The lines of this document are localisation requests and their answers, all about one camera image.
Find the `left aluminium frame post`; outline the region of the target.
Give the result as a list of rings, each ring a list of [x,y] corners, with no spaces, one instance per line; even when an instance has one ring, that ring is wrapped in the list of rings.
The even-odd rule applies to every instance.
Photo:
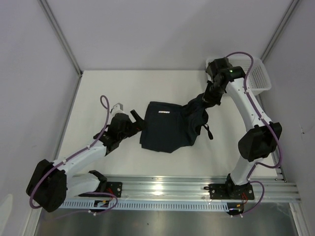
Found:
[[[55,17],[51,6],[47,0],[38,0],[37,1],[44,12],[49,24],[51,25],[51,28],[53,32],[55,33],[65,55],[68,57],[72,67],[74,68],[76,74],[81,77],[83,72],[77,62],[77,59],[75,58],[73,51],[62,31],[62,28],[60,27],[60,24],[58,23],[57,18]]]

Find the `right aluminium frame post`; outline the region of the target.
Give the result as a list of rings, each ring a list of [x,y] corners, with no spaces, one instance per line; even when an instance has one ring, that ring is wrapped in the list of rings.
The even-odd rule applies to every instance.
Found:
[[[291,0],[289,6],[285,10],[283,16],[281,17],[279,23],[276,26],[271,38],[269,39],[267,46],[265,47],[260,59],[262,62],[265,62],[268,57],[270,56],[271,52],[273,51],[274,47],[276,46],[277,42],[279,41],[282,33],[284,32],[285,28],[288,26],[291,18],[293,17],[294,13],[296,12],[298,6],[300,5],[301,0]]]

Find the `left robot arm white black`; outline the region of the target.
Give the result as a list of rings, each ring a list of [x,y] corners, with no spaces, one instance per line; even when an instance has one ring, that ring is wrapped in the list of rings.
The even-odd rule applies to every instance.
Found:
[[[33,209],[44,208],[47,212],[57,210],[62,203],[75,196],[114,197],[108,190],[107,177],[96,170],[77,176],[89,164],[109,155],[119,147],[122,140],[130,138],[146,128],[146,122],[132,110],[129,115],[115,112],[107,118],[104,127],[94,135],[93,142],[70,157],[50,162],[41,160],[29,181],[26,193]]]

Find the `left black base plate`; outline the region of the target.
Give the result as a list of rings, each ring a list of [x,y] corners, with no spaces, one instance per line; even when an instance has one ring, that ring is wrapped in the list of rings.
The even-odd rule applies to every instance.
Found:
[[[122,194],[122,190],[123,190],[122,182],[108,181],[106,183],[101,183],[100,186],[94,192],[92,192],[92,194],[90,192],[82,193],[79,195],[79,197],[96,197],[96,196],[109,197],[108,195],[106,195],[106,193],[107,194],[110,193],[110,194],[115,195],[117,198],[120,198]]]

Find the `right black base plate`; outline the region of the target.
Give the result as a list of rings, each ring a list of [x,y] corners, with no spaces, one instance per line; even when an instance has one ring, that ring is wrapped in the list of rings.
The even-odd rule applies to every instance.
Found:
[[[253,188],[249,183],[244,185],[212,183],[203,189],[208,190],[212,200],[242,200],[244,196],[245,200],[254,200]]]

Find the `aluminium mounting rail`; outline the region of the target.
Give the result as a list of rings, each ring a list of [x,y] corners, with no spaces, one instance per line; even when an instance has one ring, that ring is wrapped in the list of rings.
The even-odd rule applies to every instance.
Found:
[[[208,184],[224,183],[224,177],[164,177],[107,175],[109,181],[122,182],[121,200],[182,201],[209,200]],[[301,197],[295,183],[282,179],[259,179],[265,187],[263,203],[299,203]]]

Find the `aluminium frame post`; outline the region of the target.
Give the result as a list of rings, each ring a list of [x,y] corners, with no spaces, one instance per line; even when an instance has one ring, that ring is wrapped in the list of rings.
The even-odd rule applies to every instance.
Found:
[[[288,26],[291,18],[293,17],[294,13],[296,12],[298,6],[300,5],[301,0],[291,0],[289,6],[285,10],[283,16],[281,17],[279,23],[276,26],[271,38],[269,39],[267,46],[265,47],[260,59],[262,62],[265,62],[268,57],[270,56],[271,52],[273,51],[274,47],[276,46],[277,42],[279,41],[282,33],[284,32],[285,28]]]
[[[37,1],[44,12],[49,24],[51,25],[51,28],[53,32],[55,33],[65,55],[68,57],[72,67],[74,68],[76,74],[81,77],[83,72],[77,62],[77,59],[75,58],[73,51],[62,31],[62,28],[60,27],[60,24],[58,23],[57,18],[55,17],[51,6],[47,0],[38,0]]]

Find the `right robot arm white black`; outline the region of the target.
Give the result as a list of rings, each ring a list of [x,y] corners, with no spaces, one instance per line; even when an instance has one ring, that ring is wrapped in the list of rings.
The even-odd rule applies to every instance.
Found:
[[[250,177],[257,166],[271,168],[262,161],[278,148],[282,126],[264,115],[254,94],[247,86],[248,72],[232,66],[228,58],[215,59],[206,67],[208,85],[203,102],[208,107],[221,104],[227,93],[234,101],[245,124],[246,133],[238,142],[240,158],[224,184],[210,184],[211,199],[240,200],[245,194],[254,199]]]

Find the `white plastic basket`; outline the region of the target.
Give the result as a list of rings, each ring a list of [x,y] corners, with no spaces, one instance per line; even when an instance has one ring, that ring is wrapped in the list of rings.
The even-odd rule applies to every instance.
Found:
[[[228,57],[229,63],[233,66],[242,67],[246,74],[251,65],[250,57],[242,54],[231,55]],[[237,85],[234,90],[244,92],[244,79],[236,79],[234,83],[228,83],[226,87],[227,93],[225,95],[231,95],[232,85]],[[263,62],[259,58],[253,58],[253,65],[250,69],[249,75],[246,81],[247,91],[251,91],[251,98],[259,95],[260,93],[271,89],[271,81],[267,70]]]

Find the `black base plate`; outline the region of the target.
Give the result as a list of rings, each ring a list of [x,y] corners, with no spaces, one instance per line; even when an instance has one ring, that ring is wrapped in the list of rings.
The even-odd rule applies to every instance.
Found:
[[[106,193],[107,194],[110,193],[110,194],[115,195],[117,198],[120,198],[122,194],[122,190],[123,190],[122,182],[108,181],[106,183],[101,183],[100,186],[94,192],[92,192],[92,194],[90,192],[82,193],[79,195],[79,197],[96,197],[96,196],[109,197],[108,195],[106,195]]]
[[[244,196],[245,200],[254,200],[253,188],[249,183],[244,185],[212,183],[203,189],[208,190],[212,200],[242,200]]]

